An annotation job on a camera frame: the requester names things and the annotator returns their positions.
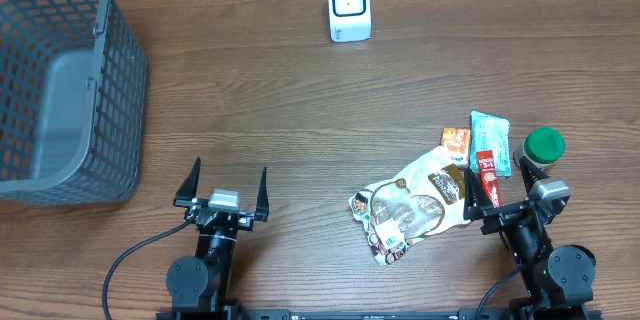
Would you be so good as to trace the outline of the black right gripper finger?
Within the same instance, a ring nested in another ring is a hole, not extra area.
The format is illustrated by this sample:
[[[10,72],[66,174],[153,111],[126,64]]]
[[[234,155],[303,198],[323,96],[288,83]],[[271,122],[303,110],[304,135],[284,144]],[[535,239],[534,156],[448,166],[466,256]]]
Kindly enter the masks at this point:
[[[519,168],[521,170],[526,191],[530,191],[534,183],[538,180],[549,178],[549,176],[542,169],[538,168],[529,158],[525,156],[522,156],[519,159]]]
[[[483,212],[493,208],[493,204],[486,194],[479,177],[470,169],[464,170],[465,200],[463,217],[465,220],[479,220],[484,217]]]

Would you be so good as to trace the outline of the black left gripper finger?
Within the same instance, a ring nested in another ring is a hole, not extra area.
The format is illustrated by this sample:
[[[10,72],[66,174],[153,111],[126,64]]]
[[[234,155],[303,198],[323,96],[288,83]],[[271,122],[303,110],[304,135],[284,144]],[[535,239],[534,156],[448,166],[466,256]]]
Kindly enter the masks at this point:
[[[189,175],[176,191],[175,201],[191,201],[196,197],[201,168],[201,159],[196,158]]]
[[[258,190],[257,199],[256,199],[255,215],[256,216],[268,216],[269,215],[269,200],[268,200],[268,193],[267,193],[267,168],[266,167],[263,168],[263,171],[262,171],[262,174],[261,174],[259,190]]]

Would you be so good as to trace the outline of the green lid jar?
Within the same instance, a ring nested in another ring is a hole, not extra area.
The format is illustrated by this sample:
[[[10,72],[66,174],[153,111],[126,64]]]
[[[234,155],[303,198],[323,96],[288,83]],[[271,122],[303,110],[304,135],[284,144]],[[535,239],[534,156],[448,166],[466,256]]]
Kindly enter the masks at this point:
[[[546,169],[559,160],[565,150],[566,142],[559,131],[551,127],[540,127],[532,131],[515,148],[513,160],[520,166],[520,159],[525,157],[536,167]]]

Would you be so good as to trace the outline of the red candy bar wrapper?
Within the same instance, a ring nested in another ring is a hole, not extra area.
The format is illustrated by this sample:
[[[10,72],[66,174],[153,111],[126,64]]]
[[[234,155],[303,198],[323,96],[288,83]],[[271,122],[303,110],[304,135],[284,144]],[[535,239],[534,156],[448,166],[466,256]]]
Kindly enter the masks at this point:
[[[482,187],[486,195],[493,207],[501,207],[501,194],[493,152],[491,150],[478,151],[476,158]]]

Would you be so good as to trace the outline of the beige snack pouch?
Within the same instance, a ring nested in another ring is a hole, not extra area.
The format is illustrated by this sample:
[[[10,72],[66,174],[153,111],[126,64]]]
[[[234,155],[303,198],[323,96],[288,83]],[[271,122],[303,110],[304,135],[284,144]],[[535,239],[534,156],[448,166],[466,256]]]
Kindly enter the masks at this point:
[[[374,259],[389,265],[421,241],[468,225],[464,200],[464,176],[438,146],[394,177],[357,191],[348,203]]]

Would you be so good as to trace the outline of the teal tissue packet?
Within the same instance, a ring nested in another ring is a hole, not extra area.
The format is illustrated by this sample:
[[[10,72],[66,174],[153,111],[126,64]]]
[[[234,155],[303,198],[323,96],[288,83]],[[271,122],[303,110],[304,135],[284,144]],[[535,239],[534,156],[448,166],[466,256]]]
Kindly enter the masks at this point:
[[[477,153],[491,150],[493,152],[496,172],[499,177],[511,177],[512,167],[509,149],[510,122],[507,119],[479,111],[470,114],[471,145],[469,167],[474,173],[479,172]]]

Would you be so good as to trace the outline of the orange small packet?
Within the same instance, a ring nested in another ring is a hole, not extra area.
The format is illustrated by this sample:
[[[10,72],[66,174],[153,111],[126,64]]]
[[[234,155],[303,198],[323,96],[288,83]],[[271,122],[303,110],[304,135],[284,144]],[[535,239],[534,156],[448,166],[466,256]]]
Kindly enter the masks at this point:
[[[444,128],[441,146],[447,150],[458,168],[469,166],[471,131],[468,128]]]

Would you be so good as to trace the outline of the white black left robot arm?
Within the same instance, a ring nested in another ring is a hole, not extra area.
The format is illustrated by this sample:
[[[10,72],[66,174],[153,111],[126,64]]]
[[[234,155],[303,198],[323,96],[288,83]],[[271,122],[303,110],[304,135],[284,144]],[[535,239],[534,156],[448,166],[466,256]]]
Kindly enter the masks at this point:
[[[175,260],[166,273],[166,287],[172,297],[169,311],[157,320],[238,320],[249,316],[239,301],[227,296],[234,249],[240,231],[250,231],[269,215],[267,171],[261,174],[255,211],[240,209],[240,195],[217,189],[208,198],[197,196],[201,161],[176,191],[173,205],[186,210],[185,221],[198,231],[193,256]]]

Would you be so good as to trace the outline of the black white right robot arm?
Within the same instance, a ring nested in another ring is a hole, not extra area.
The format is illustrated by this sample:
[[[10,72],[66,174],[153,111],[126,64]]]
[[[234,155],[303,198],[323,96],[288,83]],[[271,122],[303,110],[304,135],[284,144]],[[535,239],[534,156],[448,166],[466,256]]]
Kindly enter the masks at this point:
[[[520,159],[526,195],[518,203],[496,207],[471,169],[464,172],[464,218],[481,221],[484,235],[497,233],[516,267],[493,285],[473,312],[475,319],[599,319],[586,304],[593,299],[595,255],[580,245],[555,248],[545,226],[565,208],[570,188],[551,178],[529,159]],[[519,275],[525,297],[512,299],[504,309],[487,310],[491,296]]]

